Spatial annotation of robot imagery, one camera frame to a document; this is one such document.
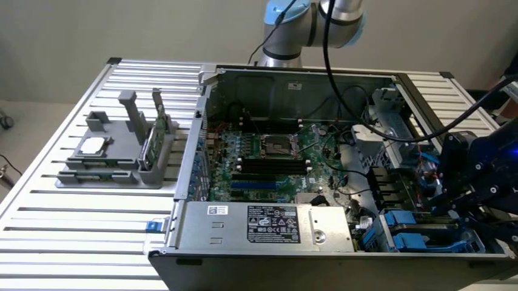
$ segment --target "floor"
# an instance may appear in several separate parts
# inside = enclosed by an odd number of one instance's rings
[[[74,104],[67,103],[0,101],[0,108],[15,119],[13,129],[0,129],[0,154],[10,158],[22,171],[30,166],[73,107]],[[9,174],[18,179],[15,171],[9,170]],[[0,187],[0,201],[7,193],[9,191]],[[518,276],[504,284],[474,284],[462,291],[516,291],[516,284]]]

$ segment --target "slotted metal surface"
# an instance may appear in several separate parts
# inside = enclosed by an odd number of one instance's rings
[[[165,239],[146,234],[146,222],[169,216],[198,91],[197,64],[123,60],[107,65],[0,205],[2,290],[167,290],[143,249]],[[466,97],[440,74],[413,73],[425,99],[445,124],[468,107]],[[86,116],[127,114],[117,98],[137,90],[137,105],[151,121],[151,89],[163,90],[166,111],[181,129],[162,189],[58,189],[55,175],[83,136]],[[465,123],[490,133],[482,118]]]

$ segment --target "blue pcie slot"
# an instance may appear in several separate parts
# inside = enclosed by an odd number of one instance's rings
[[[277,189],[276,182],[233,182],[233,189]]]

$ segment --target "gray wall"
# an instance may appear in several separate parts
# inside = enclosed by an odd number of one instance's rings
[[[75,102],[111,56],[246,62],[266,0],[0,0],[0,99]],[[366,0],[336,67],[449,70],[488,88],[518,49],[517,0]],[[304,51],[322,65],[322,49]]]

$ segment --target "motherboard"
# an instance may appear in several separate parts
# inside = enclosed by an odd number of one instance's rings
[[[207,134],[211,201],[310,203],[346,186],[338,142],[320,123],[221,123]]]

